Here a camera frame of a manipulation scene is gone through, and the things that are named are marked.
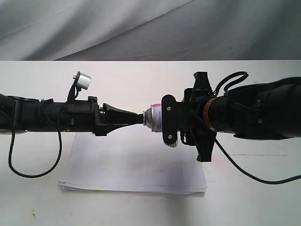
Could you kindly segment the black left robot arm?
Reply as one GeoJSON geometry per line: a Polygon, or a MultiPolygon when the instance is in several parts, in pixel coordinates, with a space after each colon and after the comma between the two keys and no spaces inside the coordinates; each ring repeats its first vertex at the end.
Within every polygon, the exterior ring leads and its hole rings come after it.
{"type": "Polygon", "coordinates": [[[10,132],[91,132],[96,136],[126,126],[142,124],[142,114],[103,104],[96,97],[68,103],[53,99],[0,96],[0,130],[10,132]]]}

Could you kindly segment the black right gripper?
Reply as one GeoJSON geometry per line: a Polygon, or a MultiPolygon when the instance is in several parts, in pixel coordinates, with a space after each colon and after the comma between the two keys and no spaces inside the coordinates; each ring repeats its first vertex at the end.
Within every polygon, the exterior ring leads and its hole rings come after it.
{"type": "MultiPolygon", "coordinates": [[[[189,122],[192,129],[180,130],[181,142],[184,145],[194,146],[197,149],[198,162],[211,162],[216,132],[205,124],[204,108],[213,97],[207,72],[194,73],[195,82],[192,88],[184,90],[183,102],[192,104],[188,109],[189,122]]],[[[162,109],[162,136],[165,145],[177,147],[179,130],[179,103],[172,95],[165,95],[161,99],[162,109]]]]}

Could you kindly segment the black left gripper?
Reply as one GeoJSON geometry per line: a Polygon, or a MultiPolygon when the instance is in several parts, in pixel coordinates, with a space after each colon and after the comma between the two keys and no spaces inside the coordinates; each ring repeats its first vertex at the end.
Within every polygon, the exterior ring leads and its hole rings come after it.
{"type": "Polygon", "coordinates": [[[89,96],[87,100],[75,100],[63,108],[64,132],[91,132],[95,136],[106,136],[116,129],[143,124],[143,115],[103,104],[103,118],[100,114],[97,98],[89,96]]]}

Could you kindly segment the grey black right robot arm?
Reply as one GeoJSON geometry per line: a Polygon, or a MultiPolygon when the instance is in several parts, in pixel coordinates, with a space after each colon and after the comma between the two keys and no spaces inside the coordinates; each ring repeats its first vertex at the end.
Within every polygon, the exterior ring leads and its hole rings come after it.
{"type": "Polygon", "coordinates": [[[250,140],[282,140],[301,135],[301,79],[239,86],[246,72],[233,73],[212,90],[206,72],[181,102],[172,95],[161,100],[162,134],[167,146],[178,141],[194,146],[199,162],[210,162],[219,132],[250,140]]]}

